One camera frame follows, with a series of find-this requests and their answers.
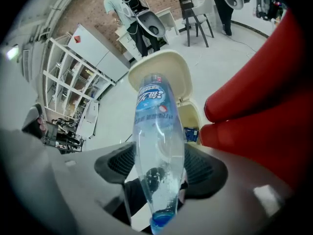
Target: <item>red cushion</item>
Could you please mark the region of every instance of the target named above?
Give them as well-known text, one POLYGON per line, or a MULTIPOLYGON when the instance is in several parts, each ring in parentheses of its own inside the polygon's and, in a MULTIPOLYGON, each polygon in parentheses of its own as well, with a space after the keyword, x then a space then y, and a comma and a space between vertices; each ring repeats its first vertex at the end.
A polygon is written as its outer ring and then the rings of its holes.
POLYGON ((296 188, 313 150, 312 98, 312 88, 302 88, 268 110, 205 125, 201 142, 252 159, 296 188))
POLYGON ((211 122, 241 117, 281 89, 301 67, 304 38, 288 11, 259 51, 226 84, 206 101, 211 122))

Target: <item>black chair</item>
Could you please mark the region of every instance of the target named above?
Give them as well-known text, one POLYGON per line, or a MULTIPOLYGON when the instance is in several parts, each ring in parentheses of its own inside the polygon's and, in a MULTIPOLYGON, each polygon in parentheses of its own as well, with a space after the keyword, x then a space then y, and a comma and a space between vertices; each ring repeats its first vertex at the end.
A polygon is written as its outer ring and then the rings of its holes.
POLYGON ((190 33, 189 33, 190 25, 195 25, 196 36, 198 36, 198 29, 200 29, 201 34, 202 34, 203 39, 204 39, 204 42, 205 42, 205 45, 206 45, 206 47, 209 47, 207 40, 206 40, 206 36, 205 36, 204 31, 203 31, 202 26, 201 26, 201 24, 206 21, 208 26, 209 26, 211 36, 212 36, 212 38, 214 37, 210 23, 209 23, 206 15, 203 14, 203 15, 196 16, 196 14, 193 10, 194 4, 192 3, 192 0, 179 0, 179 3, 180 3, 180 7, 181 7, 182 17, 184 18, 182 23, 186 25, 188 47, 190 46, 190 33))

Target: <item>white floor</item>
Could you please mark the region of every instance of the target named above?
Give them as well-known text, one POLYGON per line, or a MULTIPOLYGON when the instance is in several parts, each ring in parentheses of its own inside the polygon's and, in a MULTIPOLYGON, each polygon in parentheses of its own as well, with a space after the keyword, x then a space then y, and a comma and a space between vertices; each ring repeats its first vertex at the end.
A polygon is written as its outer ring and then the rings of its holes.
MULTIPOLYGON (((198 108, 202 125, 208 123, 203 112, 205 100, 244 66, 266 41, 259 34, 233 24, 231 39, 217 31, 211 38, 209 30, 205 28, 204 31, 209 48, 205 47, 200 31, 199 37, 196 37, 193 30, 190 32, 190 47, 187 46, 186 31, 177 36, 171 45, 162 47, 176 50, 185 58, 193 85, 191 100, 198 108)), ((127 76, 108 90, 100 101, 95 137, 85 142, 84 151, 125 142, 129 138, 133 130, 136 98, 137 92, 130 86, 127 76)), ((128 180, 136 177, 133 168, 128 180)), ((144 229, 149 225, 150 217, 150 210, 145 205, 132 217, 132 227, 138 231, 144 229)))

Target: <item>white plastic cover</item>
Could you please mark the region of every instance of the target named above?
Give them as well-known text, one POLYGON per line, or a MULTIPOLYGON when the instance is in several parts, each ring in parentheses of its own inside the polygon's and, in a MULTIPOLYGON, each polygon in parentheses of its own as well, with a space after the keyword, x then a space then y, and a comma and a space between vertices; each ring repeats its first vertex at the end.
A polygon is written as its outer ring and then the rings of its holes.
POLYGON ((160 50, 144 57, 131 67, 128 80, 139 91, 142 79, 151 73, 160 73, 169 81, 175 100, 186 100, 192 92, 192 83, 188 65, 184 58, 174 50, 160 50))
POLYGON ((137 21, 150 35, 159 38, 164 37, 165 27, 161 20, 152 11, 141 13, 137 17, 137 21))

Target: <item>plastic water bottle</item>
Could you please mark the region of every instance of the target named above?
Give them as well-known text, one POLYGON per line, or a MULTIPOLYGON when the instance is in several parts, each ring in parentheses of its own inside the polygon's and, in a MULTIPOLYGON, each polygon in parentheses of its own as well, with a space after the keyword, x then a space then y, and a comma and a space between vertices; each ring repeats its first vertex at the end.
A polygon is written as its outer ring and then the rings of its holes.
POLYGON ((165 76, 146 76, 134 119, 135 167, 149 204, 153 234, 176 214, 184 165, 184 141, 171 86, 165 76))

